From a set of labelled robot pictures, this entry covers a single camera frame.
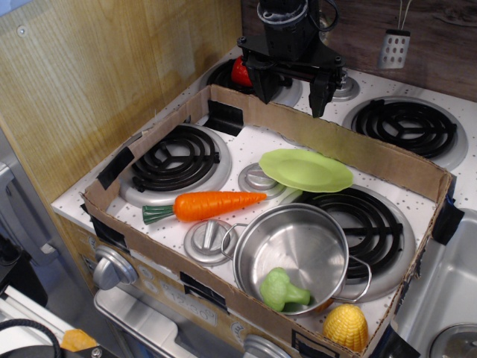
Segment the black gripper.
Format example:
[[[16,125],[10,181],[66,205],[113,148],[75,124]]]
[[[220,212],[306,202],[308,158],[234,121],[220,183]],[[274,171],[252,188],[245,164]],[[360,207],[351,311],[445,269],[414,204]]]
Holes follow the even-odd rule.
[[[298,66],[305,73],[313,69],[332,72],[319,72],[309,84],[309,105],[314,118],[324,114],[336,87],[344,80],[344,58],[320,38],[339,20],[337,4],[334,1],[328,4],[334,9],[335,17],[330,25],[323,27],[319,1],[262,0],[257,5],[257,16],[265,32],[238,40],[245,57],[254,53],[262,62]],[[267,104],[280,88],[282,76],[270,70],[251,69],[250,80],[256,96]]]

